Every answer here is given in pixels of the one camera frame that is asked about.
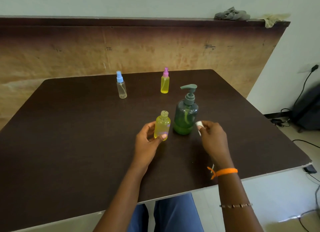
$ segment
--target white wall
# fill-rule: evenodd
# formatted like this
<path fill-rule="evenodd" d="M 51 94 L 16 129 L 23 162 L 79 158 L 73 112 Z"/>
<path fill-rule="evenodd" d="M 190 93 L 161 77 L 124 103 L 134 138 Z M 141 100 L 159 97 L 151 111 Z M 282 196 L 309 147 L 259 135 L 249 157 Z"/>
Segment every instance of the white wall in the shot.
<path fill-rule="evenodd" d="M 319 0 L 0 0 L 3 16 L 213 17 L 234 6 L 252 17 L 291 13 L 291 25 L 272 53 L 248 100 L 263 114 L 290 107 L 308 63 L 320 63 Z M 320 81 L 320 69 L 307 87 Z"/>

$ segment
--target floor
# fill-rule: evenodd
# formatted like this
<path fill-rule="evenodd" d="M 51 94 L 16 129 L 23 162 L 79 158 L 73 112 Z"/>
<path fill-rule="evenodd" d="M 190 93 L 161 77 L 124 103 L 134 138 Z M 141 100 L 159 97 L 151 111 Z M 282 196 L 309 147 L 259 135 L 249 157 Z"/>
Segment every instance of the floor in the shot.
<path fill-rule="evenodd" d="M 320 146 L 320 132 L 306 131 L 298 133 L 294 126 L 279 128 L 291 140 L 302 139 Z M 313 165 L 320 172 L 320 149 L 310 144 L 295 142 L 313 160 Z M 314 174 L 320 180 L 320 174 Z M 257 177 L 243 181 L 244 188 L 253 209 L 266 232 L 305 232 L 297 220 L 297 216 L 315 208 L 315 191 L 320 184 L 302 169 Z M 205 232 L 223 232 L 222 211 L 219 207 L 218 187 L 192 193 L 195 205 Z M 149 210 L 149 230 L 153 231 L 154 202 L 147 202 Z M 19 230 L 20 232 L 89 232 L 92 231 L 101 213 L 93 213 L 64 221 L 54 222 L 34 228 Z M 301 218 L 303 225 L 310 231 L 320 231 L 320 219 L 311 212 Z"/>

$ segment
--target orange wristband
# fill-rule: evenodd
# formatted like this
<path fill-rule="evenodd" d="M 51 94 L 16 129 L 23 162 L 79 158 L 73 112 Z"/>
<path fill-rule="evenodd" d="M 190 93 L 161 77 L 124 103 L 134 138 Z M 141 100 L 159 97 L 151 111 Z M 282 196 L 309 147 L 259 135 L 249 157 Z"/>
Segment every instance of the orange wristband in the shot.
<path fill-rule="evenodd" d="M 238 173 L 238 170 L 235 168 L 221 169 L 221 170 L 218 170 L 217 172 L 214 172 L 214 170 L 211 169 L 209 166 L 207 168 L 208 168 L 208 170 L 212 171 L 212 173 L 213 173 L 211 180 L 213 178 L 215 178 L 216 176 L 222 176 L 222 175 L 231 174 L 231 173 Z"/>

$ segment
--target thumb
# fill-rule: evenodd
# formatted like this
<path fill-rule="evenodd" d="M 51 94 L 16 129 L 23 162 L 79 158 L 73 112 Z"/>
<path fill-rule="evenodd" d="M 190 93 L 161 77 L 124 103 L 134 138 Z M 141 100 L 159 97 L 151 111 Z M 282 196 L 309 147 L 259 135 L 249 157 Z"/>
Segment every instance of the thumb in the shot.
<path fill-rule="evenodd" d="M 167 134 L 159 135 L 155 140 L 152 141 L 152 144 L 158 147 L 158 145 L 167 137 Z"/>
<path fill-rule="evenodd" d="M 198 126 L 198 130 L 201 133 L 201 137 L 204 138 L 204 137 L 206 137 L 208 135 L 207 130 L 204 127 L 200 126 L 200 125 Z"/>

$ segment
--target green pump bottle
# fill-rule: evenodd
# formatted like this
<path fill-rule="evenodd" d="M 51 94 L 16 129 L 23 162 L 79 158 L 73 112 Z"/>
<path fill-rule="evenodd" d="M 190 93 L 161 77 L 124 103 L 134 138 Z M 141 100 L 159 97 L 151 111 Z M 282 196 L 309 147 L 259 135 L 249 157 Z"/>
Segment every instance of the green pump bottle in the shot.
<path fill-rule="evenodd" d="M 181 89 L 189 89 L 184 100 L 178 102 L 176 113 L 174 115 L 173 128 L 178 134 L 189 134 L 196 122 L 196 115 L 198 113 L 198 105 L 195 103 L 195 95 L 198 86 L 196 84 L 188 84 L 181 86 Z"/>

